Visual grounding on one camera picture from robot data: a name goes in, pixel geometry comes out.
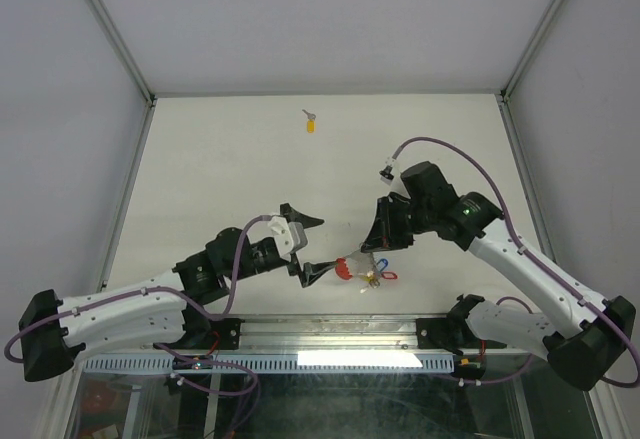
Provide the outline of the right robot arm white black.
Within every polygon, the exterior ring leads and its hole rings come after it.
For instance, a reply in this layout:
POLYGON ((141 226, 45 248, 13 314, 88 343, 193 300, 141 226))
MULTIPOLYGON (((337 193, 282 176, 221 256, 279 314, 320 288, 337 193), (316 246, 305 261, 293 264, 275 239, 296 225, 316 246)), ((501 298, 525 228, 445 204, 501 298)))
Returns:
POLYGON ((590 289, 524 241, 485 196, 460 196, 439 167, 425 161, 400 175, 404 193, 377 201, 364 253, 406 249, 418 234, 435 233, 491 266, 530 299, 535 314, 481 296, 457 299, 447 314, 444 348, 475 340, 513 346, 545 360, 565 383, 591 390, 626 350, 636 309, 622 296, 590 289))

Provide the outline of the red grey keyring holder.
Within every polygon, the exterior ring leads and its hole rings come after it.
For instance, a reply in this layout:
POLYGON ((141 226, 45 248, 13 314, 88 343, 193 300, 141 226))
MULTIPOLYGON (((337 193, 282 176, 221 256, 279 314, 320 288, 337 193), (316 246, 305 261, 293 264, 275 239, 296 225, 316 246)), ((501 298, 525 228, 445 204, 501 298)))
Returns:
POLYGON ((370 270, 375 271, 375 263, 371 256, 359 251, 338 258, 334 268, 334 272, 342 280, 358 278, 359 274, 364 274, 370 270))

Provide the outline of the blue tag key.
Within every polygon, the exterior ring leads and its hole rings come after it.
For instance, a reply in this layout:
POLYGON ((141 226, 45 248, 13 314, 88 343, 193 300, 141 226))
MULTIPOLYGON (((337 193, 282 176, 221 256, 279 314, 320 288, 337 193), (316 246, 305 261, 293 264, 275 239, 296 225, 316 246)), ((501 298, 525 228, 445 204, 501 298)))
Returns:
POLYGON ((384 272, 389 267, 389 261, 386 258, 378 259, 376 262, 376 267, 380 272, 384 272))

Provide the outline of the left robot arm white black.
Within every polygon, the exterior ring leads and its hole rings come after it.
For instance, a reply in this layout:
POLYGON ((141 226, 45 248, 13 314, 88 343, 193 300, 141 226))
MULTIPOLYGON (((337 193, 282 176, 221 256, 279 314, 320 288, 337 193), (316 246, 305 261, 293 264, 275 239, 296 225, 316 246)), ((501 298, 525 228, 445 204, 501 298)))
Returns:
POLYGON ((239 281, 283 268, 309 287, 332 268, 330 262, 300 263, 297 257, 308 244, 307 230, 323 225, 322 219, 284 203, 277 213, 249 223, 260 222, 269 234, 257 242, 246 228, 225 228, 202 251, 130 286, 65 298, 52 289, 35 294, 5 346, 6 359, 21 365, 25 381, 34 383, 102 353, 156 343, 198 347, 212 322, 230 311, 211 314, 206 305, 233 302, 239 281))

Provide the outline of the red tag key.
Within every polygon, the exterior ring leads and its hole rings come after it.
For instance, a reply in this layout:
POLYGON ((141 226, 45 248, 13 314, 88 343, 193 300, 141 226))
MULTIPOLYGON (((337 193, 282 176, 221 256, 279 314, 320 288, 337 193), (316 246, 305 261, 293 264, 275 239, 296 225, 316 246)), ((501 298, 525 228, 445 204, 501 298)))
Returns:
POLYGON ((397 280, 398 275, 392 271, 384 271, 381 273, 381 277, 385 280, 397 280))

